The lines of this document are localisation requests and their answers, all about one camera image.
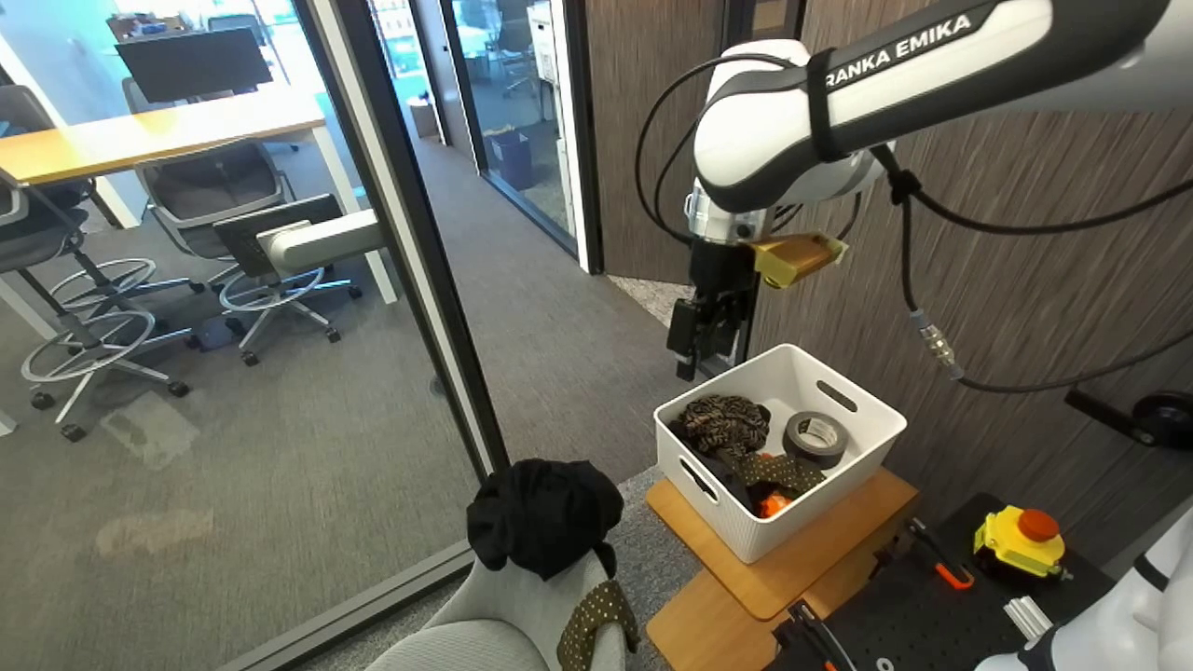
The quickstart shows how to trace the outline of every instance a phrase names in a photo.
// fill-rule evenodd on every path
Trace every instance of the white plastic bin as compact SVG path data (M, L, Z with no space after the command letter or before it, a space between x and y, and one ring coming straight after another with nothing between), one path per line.
M784 506L774 518L752 518L706 463L670 433L670 421L706 393L747 393L773 409L769 442L760 450L784 453L784 426L797 409L835 417L846 433L846 453L825 470L825 479ZM784 545L797 526L829 511L850 488L869 479L891 450L891 439L906 427L906 417L871 400L850 375L829 368L801 347L779 341L698 388L656 406L656 459L667 479L701 511L719 539L741 559L757 562Z

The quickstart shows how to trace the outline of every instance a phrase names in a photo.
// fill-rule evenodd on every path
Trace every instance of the wooden table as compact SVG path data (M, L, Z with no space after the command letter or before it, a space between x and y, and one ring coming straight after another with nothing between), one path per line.
M247 93L220 96L183 106L159 106L143 115L116 115L77 126L56 126L37 134L0 139L0 171L16 187L47 187L65 180L93 180L112 171L132 171L143 162L159 162L176 155L193 155L216 145L236 145L251 139L308 139L327 168L337 199L342 212L359 208L352 175L333 145L319 106L297 93ZM369 253L369 270L385 300L396 300L396 284L381 260ZM41 336L51 326L31 308L10 285L0 299Z
M661 479L649 506L706 562L646 626L680 671L765 667L787 608L809 600L821 616L841 608L869 576L876 550L908 518L917 491L880 470L859 491L797 528L757 562L739 562L716 528Z

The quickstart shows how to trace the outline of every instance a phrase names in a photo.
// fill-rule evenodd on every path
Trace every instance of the wall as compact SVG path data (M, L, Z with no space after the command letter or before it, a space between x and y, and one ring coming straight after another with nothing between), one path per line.
M68 124L127 115L127 69L103 22L112 12L116 0L0 0L0 37ZM112 183L138 212L143 187L132 175Z
M814 0L804 40L841 44L920 0ZM984 221L1075 221L1193 180L1190 115L984 115L898 142L906 168L947 204ZM846 204L801 217L841 224ZM1082 238L977 238L917 224L920 300L977 375L1067 375L1172 340L1193 319L1193 197L1128 227ZM938 513L968 491L1050 506L1075 545L1110 559L1193 488L1193 459L1143 450L1050 393L959 391L926 352L898 299L898 212L888 192L861 212L846 264L792 294L765 290L757 351L801 341L908 417L891 465ZM1128 406L1187 388L1193 347L1089 385Z
M687 249L661 234L635 197L635 142L667 83L719 50L728 0L590 0L585 12L603 270L687 280ZM661 115L646 154L649 183L698 117L706 83L691 83ZM682 227L680 204L691 175L687 154L664 188L673 227Z

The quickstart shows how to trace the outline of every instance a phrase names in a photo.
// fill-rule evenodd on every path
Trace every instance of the white desk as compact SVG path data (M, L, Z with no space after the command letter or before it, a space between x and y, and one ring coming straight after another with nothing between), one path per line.
M294 139L307 134L333 180L342 212L359 208L348 168L333 145L327 124L313 100L297 93L247 93L186 106L159 106L143 115L96 117L37 134L0 139L0 171L16 187L47 187L65 180L93 180L132 171L157 161L205 154L247 139ZM396 300L396 284L381 253L367 253L381 299ZM2 280L0 299L37 331L51 326L27 305Z

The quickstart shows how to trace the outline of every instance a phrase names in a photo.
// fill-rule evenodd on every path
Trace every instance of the wooden stand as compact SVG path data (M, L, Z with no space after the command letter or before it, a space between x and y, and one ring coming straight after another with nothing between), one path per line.
M846 603L913 499L917 491L906 479L880 470L773 555L747 566L682 491L661 479L649 506L706 570L649 617L649 639L680 671L765 667L779 652L773 629L787 617L787 608L809 600L821 616L831 616Z

